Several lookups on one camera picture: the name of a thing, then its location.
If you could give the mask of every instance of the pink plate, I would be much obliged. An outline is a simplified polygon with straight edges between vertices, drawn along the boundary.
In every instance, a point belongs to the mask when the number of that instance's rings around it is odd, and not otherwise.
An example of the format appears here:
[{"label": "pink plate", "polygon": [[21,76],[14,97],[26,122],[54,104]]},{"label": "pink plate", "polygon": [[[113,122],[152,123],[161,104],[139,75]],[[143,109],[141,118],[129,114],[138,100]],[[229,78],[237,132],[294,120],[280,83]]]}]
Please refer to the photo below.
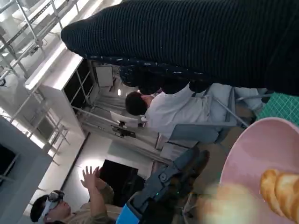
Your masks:
[{"label": "pink plate", "polygon": [[262,205],[258,223],[293,224],[272,212],[260,195],[260,177],[269,168],[299,173],[299,128],[284,119],[265,118],[247,128],[232,147],[220,182],[252,191]]}]

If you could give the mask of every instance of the vr headset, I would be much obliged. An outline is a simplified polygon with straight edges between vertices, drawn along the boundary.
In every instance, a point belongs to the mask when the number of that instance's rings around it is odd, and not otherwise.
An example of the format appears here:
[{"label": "vr headset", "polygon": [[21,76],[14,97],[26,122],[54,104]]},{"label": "vr headset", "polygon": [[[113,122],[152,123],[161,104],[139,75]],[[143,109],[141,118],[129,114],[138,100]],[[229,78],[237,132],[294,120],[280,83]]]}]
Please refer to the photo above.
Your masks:
[{"label": "vr headset", "polygon": [[52,191],[46,200],[45,208],[41,214],[44,218],[51,209],[54,209],[64,199],[64,192],[60,190]]}]

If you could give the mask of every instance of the man's dark hair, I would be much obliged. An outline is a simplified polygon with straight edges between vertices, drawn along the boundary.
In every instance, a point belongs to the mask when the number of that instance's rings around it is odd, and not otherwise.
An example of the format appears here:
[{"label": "man's dark hair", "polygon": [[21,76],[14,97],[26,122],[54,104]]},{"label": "man's dark hair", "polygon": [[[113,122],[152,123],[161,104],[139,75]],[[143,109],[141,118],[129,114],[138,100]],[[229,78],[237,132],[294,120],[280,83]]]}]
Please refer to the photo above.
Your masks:
[{"label": "man's dark hair", "polygon": [[40,218],[40,216],[42,215],[47,198],[48,195],[41,196],[33,203],[30,212],[30,219],[32,222],[36,223]]},{"label": "man's dark hair", "polygon": [[138,116],[144,115],[147,111],[147,105],[141,98],[141,94],[138,92],[132,92],[126,97],[126,110],[128,113]]}]

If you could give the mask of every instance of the green cutting mat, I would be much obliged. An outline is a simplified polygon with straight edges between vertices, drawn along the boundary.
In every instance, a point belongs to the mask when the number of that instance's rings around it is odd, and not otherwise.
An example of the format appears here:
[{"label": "green cutting mat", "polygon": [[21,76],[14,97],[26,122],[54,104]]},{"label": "green cutting mat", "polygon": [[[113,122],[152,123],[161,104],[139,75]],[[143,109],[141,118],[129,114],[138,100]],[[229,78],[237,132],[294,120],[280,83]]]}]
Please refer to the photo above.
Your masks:
[{"label": "green cutting mat", "polygon": [[299,97],[274,93],[257,119],[268,117],[284,118],[299,126]]}]

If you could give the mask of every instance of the white headset strap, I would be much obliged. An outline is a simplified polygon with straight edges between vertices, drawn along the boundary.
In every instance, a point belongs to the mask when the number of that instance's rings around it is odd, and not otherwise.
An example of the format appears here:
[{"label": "white headset strap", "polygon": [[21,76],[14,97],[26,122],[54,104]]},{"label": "white headset strap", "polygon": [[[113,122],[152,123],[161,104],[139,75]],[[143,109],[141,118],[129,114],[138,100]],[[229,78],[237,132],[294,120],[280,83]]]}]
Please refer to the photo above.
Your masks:
[{"label": "white headset strap", "polygon": [[44,218],[47,215],[47,213],[50,211],[50,206],[51,206],[51,202],[49,202],[48,199],[47,199],[46,204],[45,204],[45,208],[43,209],[41,217]]}]

